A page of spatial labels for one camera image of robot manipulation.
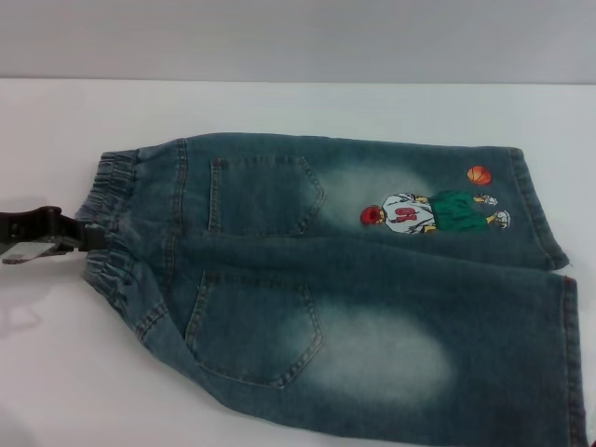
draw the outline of red cap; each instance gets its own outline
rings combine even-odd
[[[362,212],[360,221],[365,225],[378,224],[381,220],[382,213],[383,211],[381,210],[381,207],[372,205]]]

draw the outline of back pocket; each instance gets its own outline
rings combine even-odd
[[[320,349],[323,332],[305,285],[206,272],[186,343],[212,373],[283,388]]]
[[[302,234],[324,193],[299,156],[211,161],[209,230],[236,236]]]

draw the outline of sneaker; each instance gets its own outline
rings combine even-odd
[[[497,214],[494,215],[494,217],[501,229],[507,228],[511,223],[511,217],[509,216],[509,213],[506,211],[499,211]]]
[[[478,194],[476,197],[481,198],[483,200],[482,203],[484,203],[484,205],[493,205],[494,206],[497,203],[499,203],[499,202],[496,201],[496,198],[490,197],[490,196],[488,196],[486,194],[484,194],[484,195],[483,194]]]

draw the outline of jeans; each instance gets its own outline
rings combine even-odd
[[[86,280],[221,404],[346,437],[586,447],[576,283],[519,149],[214,134],[107,153]]]

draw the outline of black clip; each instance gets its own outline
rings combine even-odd
[[[58,207],[27,212],[0,212],[2,264],[23,264],[32,259],[105,248],[100,228],[61,215]]]

